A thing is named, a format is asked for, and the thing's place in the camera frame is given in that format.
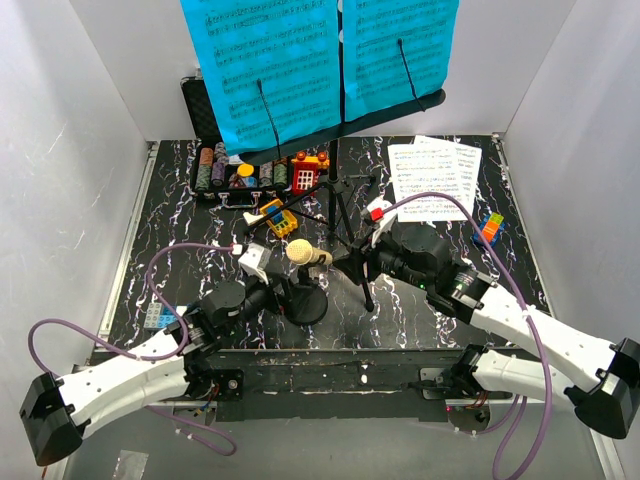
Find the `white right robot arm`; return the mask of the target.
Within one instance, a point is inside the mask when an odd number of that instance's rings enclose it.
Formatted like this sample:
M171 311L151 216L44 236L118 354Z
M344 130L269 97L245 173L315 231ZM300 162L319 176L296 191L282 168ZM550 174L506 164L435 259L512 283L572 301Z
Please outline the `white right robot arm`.
M534 355L532 361L510 359L486 347L467 347L449 373L460 395L471 398L486 390L549 399L604 436L628 436L639 411L639 344L633 339L594 337L520 305L490 276L455 259L428 226L410 227L399 239L374 233L334 265L355 284L385 274L419 288L439 313Z

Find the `black music stand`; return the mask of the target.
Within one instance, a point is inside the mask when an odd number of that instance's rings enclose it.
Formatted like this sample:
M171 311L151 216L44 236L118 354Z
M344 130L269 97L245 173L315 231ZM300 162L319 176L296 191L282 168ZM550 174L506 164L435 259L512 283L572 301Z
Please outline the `black music stand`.
M286 142L276 140L274 144L266 149L255 151L243 151L240 154L242 160L248 162L254 166L261 166L269 160L276 160L285 154L297 153L304 148L314 145L320 142L327 142L329 144L329 152L332 158L332 163L329 167L328 179L325 183L329 189L329 229L331 231L336 230L338 224L346 223L347 210L346 203L341 193L340 181L344 180L344 175L341 170L341 163L339 161L339 141L341 138L346 137L353 133L359 133L363 130L379 126L383 123L397 120L399 118L415 114L418 112L424 112L428 109L434 108L442 104L445 100L445 92L441 87L436 92L425 95L415 101L409 101L403 104L396 105L381 111L376 111L367 114L359 119L353 121L347 121L345 119L345 89L343 81L343 32L342 32L342 3L340 2L337 8L337 20L340 28L339 32L339 47L337 52L337 58L340 61L340 121L339 123L321 129L319 127L313 128L311 131L305 133L302 136L297 136Z

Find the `black microphone stand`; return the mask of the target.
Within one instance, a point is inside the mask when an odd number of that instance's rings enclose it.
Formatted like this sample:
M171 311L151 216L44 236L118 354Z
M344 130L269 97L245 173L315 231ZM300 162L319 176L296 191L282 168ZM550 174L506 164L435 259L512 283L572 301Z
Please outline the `black microphone stand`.
M328 310L328 297L319 283L310 276L307 266L297 270L297 281L289 281L288 306L285 317L301 327L319 323Z

